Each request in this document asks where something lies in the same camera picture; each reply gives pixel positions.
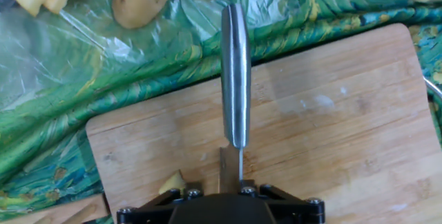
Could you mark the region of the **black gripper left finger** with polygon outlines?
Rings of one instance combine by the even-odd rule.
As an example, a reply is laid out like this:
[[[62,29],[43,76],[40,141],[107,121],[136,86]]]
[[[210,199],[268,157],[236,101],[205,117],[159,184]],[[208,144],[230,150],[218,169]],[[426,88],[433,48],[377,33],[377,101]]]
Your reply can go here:
[[[203,196],[201,182],[186,183],[183,190],[166,190],[141,207],[123,207],[117,210],[117,224],[168,223],[179,205]]]

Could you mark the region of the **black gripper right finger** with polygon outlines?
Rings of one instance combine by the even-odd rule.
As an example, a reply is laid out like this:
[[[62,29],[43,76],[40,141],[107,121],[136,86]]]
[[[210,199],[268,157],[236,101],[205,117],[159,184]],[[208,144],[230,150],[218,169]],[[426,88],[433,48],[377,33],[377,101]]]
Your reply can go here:
[[[303,200],[270,184],[257,185],[255,180],[241,180],[240,195],[264,203],[265,214],[275,223],[325,223],[325,202],[320,198]]]

